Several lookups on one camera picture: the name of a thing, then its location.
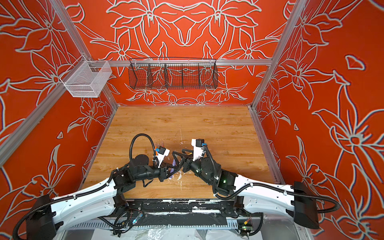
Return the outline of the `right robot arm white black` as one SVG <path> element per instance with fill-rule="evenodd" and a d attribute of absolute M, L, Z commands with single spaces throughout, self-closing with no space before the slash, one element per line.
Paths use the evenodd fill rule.
<path fill-rule="evenodd" d="M 302 227 L 319 229 L 319 215 L 335 212 L 341 207 L 330 197 L 313 194 L 301 182 L 270 184 L 224 170 L 206 144 L 193 150 L 183 149 L 180 153 L 174 151 L 172 155 L 183 172 L 191 171 L 211 186 L 214 197 L 222 201 L 234 200 L 234 207 L 248 214 L 291 217 Z"/>

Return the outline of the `purple pen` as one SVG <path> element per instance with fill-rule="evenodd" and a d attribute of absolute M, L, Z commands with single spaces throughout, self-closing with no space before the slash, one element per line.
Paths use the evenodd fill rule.
<path fill-rule="evenodd" d="M 177 165 L 175 160 L 173 160 L 172 165 L 173 165 L 174 168 L 171 170 L 170 179 L 172 179 L 173 175 L 179 171 L 178 170 L 178 165 Z"/>

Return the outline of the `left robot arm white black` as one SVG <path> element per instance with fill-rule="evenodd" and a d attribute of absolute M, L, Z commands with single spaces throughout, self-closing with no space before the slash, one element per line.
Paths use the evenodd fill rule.
<path fill-rule="evenodd" d="M 180 169 L 180 162 L 174 165 L 164 163 L 170 150 L 160 146 L 152 147 L 153 158 L 147 155 L 133 157 L 121 168 L 111 171 L 105 180 L 62 197 L 39 197 L 33 207 L 15 225 L 12 237 L 21 239 L 19 229 L 26 224 L 28 240 L 52 240 L 58 233 L 76 224 L 114 214 L 127 207 L 124 194 L 135 188 L 137 182 L 148 186 L 154 179 L 160 182 L 171 177 Z"/>

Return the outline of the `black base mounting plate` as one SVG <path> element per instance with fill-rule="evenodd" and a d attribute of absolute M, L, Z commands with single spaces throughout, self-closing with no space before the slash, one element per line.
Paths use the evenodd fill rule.
<path fill-rule="evenodd" d="M 218 199 L 133 199 L 125 204 L 118 204 L 116 210 L 110 215 L 116 217 L 124 211 L 132 210 L 136 213 L 167 215 L 167 214 L 218 214 L 222 217 L 255 217 L 260 213 L 249 213 L 233 200 Z"/>

